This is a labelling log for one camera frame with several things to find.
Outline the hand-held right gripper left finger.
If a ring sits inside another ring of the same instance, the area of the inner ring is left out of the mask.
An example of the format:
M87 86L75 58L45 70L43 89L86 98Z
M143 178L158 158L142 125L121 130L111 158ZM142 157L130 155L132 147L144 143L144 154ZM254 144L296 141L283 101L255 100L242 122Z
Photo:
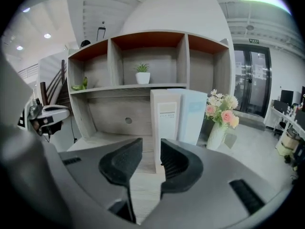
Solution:
M130 179L142 159L142 138L83 150L60 152L68 172L94 202L136 223Z

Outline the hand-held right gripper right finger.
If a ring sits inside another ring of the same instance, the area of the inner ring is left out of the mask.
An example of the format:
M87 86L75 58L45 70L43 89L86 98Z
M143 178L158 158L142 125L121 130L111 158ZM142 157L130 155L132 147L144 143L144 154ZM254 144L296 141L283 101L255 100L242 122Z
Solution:
M145 229L259 229L280 208L291 187L276 191L226 154L162 139L166 180Z

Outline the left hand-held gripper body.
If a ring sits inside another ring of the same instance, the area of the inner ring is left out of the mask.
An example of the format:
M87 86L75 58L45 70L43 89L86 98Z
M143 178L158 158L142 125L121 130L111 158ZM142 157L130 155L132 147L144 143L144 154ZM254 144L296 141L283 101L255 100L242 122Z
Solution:
M20 128L35 131L39 136L51 136L60 131L62 121L58 123L43 122L41 116L43 107L39 98L29 100L20 115Z

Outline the beige cardboard box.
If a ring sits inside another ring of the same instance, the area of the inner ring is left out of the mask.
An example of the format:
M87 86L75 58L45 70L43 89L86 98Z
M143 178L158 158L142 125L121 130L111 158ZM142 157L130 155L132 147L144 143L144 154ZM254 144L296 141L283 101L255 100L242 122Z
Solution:
M162 173L161 139L175 140L179 126L181 94L172 89L153 89L150 92L152 143L156 173Z

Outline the light blue box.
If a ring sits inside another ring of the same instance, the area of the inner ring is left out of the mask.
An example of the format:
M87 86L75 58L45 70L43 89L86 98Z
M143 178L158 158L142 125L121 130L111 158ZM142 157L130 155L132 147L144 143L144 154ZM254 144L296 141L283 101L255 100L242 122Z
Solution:
M177 140L196 145L204 120L207 93L182 88L168 91L181 95Z

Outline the curved staircase dark handrail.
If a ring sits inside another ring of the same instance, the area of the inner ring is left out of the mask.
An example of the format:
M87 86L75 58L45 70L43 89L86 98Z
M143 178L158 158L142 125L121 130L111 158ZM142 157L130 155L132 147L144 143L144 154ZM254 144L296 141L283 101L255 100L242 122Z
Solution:
M61 61L61 67L55 74L48 86L45 82L40 82L41 101L44 106L56 104L61 89L66 82L67 63L65 60Z

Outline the green leafy plant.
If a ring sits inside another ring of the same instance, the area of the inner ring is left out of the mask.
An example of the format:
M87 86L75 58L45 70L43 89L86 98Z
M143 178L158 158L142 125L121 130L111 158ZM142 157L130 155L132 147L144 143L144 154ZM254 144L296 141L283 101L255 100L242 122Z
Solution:
M86 90L88 85L88 78L84 77L82 84L71 86L71 89L75 91Z

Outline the grey wooden desk with shelves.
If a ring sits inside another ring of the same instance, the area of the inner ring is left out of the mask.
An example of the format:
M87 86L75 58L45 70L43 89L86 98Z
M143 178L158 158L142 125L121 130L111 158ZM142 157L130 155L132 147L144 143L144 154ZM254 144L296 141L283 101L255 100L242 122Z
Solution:
M148 63L150 81L138 84L135 66ZM86 90L75 91L88 78ZM182 88L209 94L231 87L228 40L183 31L141 31L90 44L70 55L67 82L85 143L104 146L141 137L156 172L150 92ZM127 124L125 118L131 118Z

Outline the white ribbed vase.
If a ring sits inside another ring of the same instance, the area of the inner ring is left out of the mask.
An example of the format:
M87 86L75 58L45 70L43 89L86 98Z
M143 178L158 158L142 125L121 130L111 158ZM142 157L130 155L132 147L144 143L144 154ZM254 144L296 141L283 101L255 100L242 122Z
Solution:
M214 123L206 148L209 150L216 150L224 142L227 130L228 124L221 125L220 123Z

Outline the grey door mat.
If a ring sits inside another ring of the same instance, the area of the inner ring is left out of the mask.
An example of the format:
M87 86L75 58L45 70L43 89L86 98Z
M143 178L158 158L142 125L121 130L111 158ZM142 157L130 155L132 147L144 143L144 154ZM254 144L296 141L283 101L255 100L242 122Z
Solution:
M233 110L233 113L239 117L239 124L255 128L257 130L264 131L266 125L264 124L264 118L254 114L248 114L240 111Z

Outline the pink and white flower bouquet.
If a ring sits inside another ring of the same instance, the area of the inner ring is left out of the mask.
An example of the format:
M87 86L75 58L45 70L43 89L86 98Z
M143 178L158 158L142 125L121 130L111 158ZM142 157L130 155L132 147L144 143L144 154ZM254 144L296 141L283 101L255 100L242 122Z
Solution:
M239 125L239 117L233 113L237 106L238 100L235 96L218 93L216 89L213 89L207 98L205 118L220 126L230 126L235 129Z

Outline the small plant in white pot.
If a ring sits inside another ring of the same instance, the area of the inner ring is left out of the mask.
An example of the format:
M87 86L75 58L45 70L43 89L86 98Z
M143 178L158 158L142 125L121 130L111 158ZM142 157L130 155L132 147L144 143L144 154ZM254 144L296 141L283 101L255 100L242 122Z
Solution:
M150 81L150 72L148 63L139 63L135 66L135 77L138 84L148 84Z

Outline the white long office bench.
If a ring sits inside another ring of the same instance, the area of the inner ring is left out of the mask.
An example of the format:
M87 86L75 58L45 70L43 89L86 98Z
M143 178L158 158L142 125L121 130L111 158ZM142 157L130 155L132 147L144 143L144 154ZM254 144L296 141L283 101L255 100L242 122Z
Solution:
M302 111L296 110L296 112L290 116L284 113L281 113L280 111L276 110L274 107L271 108L271 112L273 112L278 117L278 123L280 123L280 120L284 120L286 122L286 126L283 130L283 133L281 134L277 144L275 145L275 148L279 155L286 156L292 154L292 152L296 149L296 145L293 146L293 149L288 148L283 144L283 140L286 137L287 130L292 127L296 133L300 136L301 139L305 141L305 122L302 124L302 119L300 121L297 119L297 117L300 117L300 114Z

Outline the black glass double door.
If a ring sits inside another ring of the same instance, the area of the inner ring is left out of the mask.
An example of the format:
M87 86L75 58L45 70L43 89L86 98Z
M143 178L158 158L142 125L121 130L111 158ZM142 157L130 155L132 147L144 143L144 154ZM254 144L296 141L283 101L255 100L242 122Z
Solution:
M235 89L237 111L265 117L270 100L272 73L270 49L235 44Z

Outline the black rounded frame fixture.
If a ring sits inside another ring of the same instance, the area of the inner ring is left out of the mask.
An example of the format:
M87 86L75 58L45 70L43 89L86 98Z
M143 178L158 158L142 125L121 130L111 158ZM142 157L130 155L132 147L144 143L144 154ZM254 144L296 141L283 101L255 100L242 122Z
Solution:
M101 26L97 29L97 33L96 33L97 42L104 40L105 32L106 32L106 28L104 26Z

